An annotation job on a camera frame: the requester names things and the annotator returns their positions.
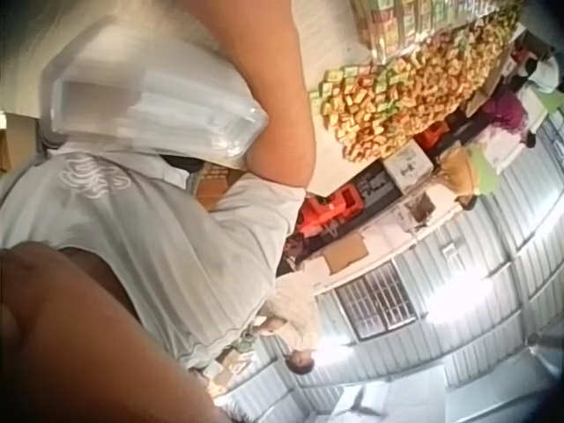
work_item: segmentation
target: shopkeeper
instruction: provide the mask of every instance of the shopkeeper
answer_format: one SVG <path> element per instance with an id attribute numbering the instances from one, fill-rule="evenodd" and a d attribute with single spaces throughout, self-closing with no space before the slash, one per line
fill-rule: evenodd
<path id="1" fill-rule="evenodd" d="M 433 182 L 450 189 L 465 211 L 475 207 L 479 195 L 489 194 L 499 186 L 498 176 L 487 161 L 482 145 L 465 148 L 456 142 L 437 162 Z"/>
<path id="2" fill-rule="evenodd" d="M 292 350 L 286 365 L 297 375 L 306 375 L 314 369 L 313 353 L 321 334 L 314 291 L 302 275 L 303 272 L 298 271 L 277 279 L 275 293 L 259 312 L 265 320 L 255 327 L 255 333 L 275 335 Z"/>

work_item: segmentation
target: stacked goods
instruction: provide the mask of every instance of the stacked goods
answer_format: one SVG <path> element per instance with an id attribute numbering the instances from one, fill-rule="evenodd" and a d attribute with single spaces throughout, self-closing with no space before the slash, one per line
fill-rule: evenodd
<path id="1" fill-rule="evenodd" d="M 314 112 L 352 162 L 385 159 L 444 120 L 480 88 L 515 31 L 518 8 L 434 35 L 387 65 L 329 70 L 310 93 Z"/>
<path id="2" fill-rule="evenodd" d="M 426 36 L 466 25 L 512 0 L 351 0 L 360 40 L 386 63 Z"/>

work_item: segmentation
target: white box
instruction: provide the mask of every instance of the white box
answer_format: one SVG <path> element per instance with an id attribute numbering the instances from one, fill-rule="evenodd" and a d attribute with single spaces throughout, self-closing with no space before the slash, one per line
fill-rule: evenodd
<path id="1" fill-rule="evenodd" d="M 404 195 L 433 173 L 433 163 L 413 139 L 383 164 Z"/>

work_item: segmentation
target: window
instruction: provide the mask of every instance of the window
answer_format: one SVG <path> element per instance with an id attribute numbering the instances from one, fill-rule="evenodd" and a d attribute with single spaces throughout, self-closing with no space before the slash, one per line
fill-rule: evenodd
<path id="1" fill-rule="evenodd" d="M 391 262 L 336 291 L 360 340 L 397 329 L 416 318 L 413 305 Z"/>

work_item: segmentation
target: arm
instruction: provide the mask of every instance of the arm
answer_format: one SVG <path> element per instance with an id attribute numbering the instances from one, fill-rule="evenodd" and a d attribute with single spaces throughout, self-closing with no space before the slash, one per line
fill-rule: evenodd
<path id="1" fill-rule="evenodd" d="M 198 381 L 68 258 L 26 244 L 3 250 L 0 265 L 10 333 L 3 369 L 11 370 L 1 374 L 2 393 L 37 421 L 216 421 Z"/>
<path id="2" fill-rule="evenodd" d="M 291 0 L 183 0 L 219 39 L 269 115 L 247 157 L 251 173 L 306 188 L 315 165 L 315 133 Z"/>
<path id="3" fill-rule="evenodd" d="M 275 315 L 271 315 L 267 317 L 264 322 L 262 322 L 258 326 L 255 326 L 255 331 L 259 333 L 263 331 L 274 332 L 280 329 L 285 324 L 286 324 L 286 319 L 283 319 L 282 317 L 277 317 Z"/>

